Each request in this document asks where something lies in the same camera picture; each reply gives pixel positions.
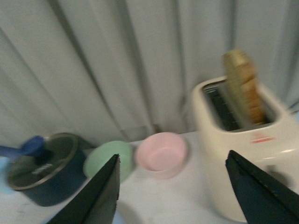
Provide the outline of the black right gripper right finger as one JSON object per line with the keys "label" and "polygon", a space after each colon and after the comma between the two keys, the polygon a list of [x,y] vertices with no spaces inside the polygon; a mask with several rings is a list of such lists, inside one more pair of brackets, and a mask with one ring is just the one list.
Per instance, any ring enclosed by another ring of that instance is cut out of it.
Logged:
{"label": "black right gripper right finger", "polygon": [[229,179],[249,224],[297,224],[299,195],[230,150],[225,162]]}

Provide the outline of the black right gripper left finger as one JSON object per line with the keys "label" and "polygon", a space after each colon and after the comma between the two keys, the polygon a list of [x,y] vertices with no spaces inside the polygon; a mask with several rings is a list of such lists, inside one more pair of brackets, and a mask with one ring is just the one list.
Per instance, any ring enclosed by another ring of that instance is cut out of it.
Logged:
{"label": "black right gripper left finger", "polygon": [[120,156],[114,154],[49,224],[111,224],[120,192]]}

